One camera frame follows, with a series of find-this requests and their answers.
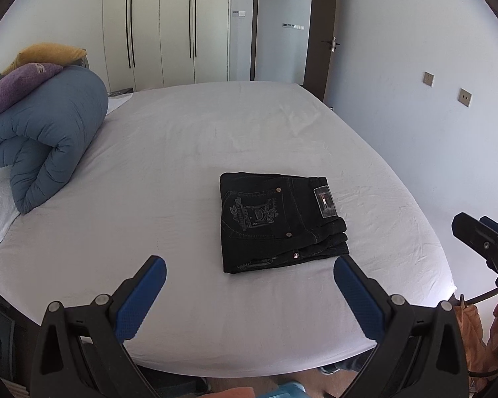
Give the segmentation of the black denim pants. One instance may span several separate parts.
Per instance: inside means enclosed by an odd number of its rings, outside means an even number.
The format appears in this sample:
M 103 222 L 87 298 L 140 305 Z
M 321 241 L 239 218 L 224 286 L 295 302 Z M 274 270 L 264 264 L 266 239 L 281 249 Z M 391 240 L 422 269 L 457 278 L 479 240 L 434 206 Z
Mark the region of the black denim pants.
M 220 176 L 223 270 L 238 274 L 348 255 L 347 226 L 325 177 Z

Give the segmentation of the blue rolled duvet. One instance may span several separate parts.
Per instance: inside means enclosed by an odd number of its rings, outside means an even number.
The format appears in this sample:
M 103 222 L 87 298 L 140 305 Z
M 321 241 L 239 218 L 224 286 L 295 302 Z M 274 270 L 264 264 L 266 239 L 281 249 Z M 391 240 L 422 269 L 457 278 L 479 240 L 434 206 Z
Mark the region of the blue rolled duvet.
M 0 169 L 20 214 L 71 180 L 109 106 L 104 82 L 85 67 L 65 67 L 0 114 Z

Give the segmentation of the wall socket plate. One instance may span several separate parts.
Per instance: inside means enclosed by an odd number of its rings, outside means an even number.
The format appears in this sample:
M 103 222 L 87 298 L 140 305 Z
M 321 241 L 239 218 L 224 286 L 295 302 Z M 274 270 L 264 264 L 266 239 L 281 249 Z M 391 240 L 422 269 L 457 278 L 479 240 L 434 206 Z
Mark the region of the wall socket plate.
M 434 84 L 435 76 L 429 72 L 425 72 L 423 76 L 423 83 L 432 87 Z
M 471 104 L 471 98 L 472 98 L 472 94 L 470 92 L 464 90 L 463 88 L 460 89 L 459 95 L 458 95 L 458 102 L 460 102 L 465 107 L 469 108 L 469 106 Z

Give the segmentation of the lower wall socket plate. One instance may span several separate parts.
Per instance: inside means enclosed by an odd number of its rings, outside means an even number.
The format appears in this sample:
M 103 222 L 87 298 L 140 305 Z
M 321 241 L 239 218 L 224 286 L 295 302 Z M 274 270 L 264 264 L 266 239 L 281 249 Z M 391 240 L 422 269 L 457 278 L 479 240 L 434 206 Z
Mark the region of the lower wall socket plate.
M 464 90 L 463 88 L 460 89 L 459 95 L 458 95 L 458 102 L 460 102 L 465 107 L 469 108 L 469 106 L 471 104 L 471 98 L 472 98 L 472 94 L 470 92 Z

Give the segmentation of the orange cloth bag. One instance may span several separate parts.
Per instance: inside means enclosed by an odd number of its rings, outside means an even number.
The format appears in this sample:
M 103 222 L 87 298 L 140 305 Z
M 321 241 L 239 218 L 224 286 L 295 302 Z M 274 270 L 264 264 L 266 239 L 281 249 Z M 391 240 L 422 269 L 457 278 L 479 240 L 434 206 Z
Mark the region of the orange cloth bag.
M 479 378 L 498 371 L 498 367 L 490 367 L 478 307 L 461 299 L 460 304 L 454 307 L 454 312 L 460 327 L 469 376 Z

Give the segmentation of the mustard yellow blanket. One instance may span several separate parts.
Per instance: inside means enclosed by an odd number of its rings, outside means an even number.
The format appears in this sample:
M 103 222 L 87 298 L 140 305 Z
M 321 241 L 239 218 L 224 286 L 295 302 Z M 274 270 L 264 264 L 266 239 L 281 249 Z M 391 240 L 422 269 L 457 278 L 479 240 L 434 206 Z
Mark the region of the mustard yellow blanket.
M 66 67 L 87 55 L 88 52 L 84 48 L 53 42 L 39 42 L 21 50 L 1 73 L 5 76 L 29 63 L 51 63 Z

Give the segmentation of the white bed with sheet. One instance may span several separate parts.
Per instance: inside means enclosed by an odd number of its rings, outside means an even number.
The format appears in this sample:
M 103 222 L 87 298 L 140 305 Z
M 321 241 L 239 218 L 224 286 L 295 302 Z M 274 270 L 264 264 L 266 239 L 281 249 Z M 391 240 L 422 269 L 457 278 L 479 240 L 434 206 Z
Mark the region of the white bed with sheet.
M 297 85 L 228 82 L 135 94 L 105 119 L 72 180 L 15 220 L 0 294 L 40 322 L 49 303 L 90 303 L 157 254 L 167 282 L 133 359 L 204 377 L 281 375 L 362 353 L 367 340 L 333 261 L 226 274 L 220 176 L 324 176 L 350 254 L 391 294 L 434 306 L 455 289 L 444 250 L 394 171 Z

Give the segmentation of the dark brown door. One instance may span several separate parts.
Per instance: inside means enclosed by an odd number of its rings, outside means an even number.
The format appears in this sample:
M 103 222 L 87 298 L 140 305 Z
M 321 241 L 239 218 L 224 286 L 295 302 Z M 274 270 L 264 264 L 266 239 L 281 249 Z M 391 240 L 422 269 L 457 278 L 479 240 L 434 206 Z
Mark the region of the dark brown door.
M 250 80 L 255 80 L 258 0 L 253 1 Z M 340 0 L 311 0 L 307 65 L 301 85 L 320 101 L 325 101 L 329 70 L 335 58 Z

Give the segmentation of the upper wall socket plate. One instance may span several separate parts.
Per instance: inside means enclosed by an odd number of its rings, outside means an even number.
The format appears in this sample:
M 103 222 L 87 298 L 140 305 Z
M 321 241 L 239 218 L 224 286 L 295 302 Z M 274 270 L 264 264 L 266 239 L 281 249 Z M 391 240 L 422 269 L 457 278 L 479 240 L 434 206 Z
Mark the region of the upper wall socket plate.
M 434 84 L 435 76 L 429 72 L 425 72 L 423 76 L 423 83 L 432 87 Z

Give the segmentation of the purple folded blanket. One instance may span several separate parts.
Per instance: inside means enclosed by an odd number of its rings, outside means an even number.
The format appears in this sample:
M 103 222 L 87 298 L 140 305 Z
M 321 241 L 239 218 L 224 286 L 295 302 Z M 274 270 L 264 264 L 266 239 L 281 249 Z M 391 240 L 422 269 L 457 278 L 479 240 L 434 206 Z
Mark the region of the purple folded blanket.
M 0 114 L 63 71 L 53 63 L 28 63 L 0 79 Z

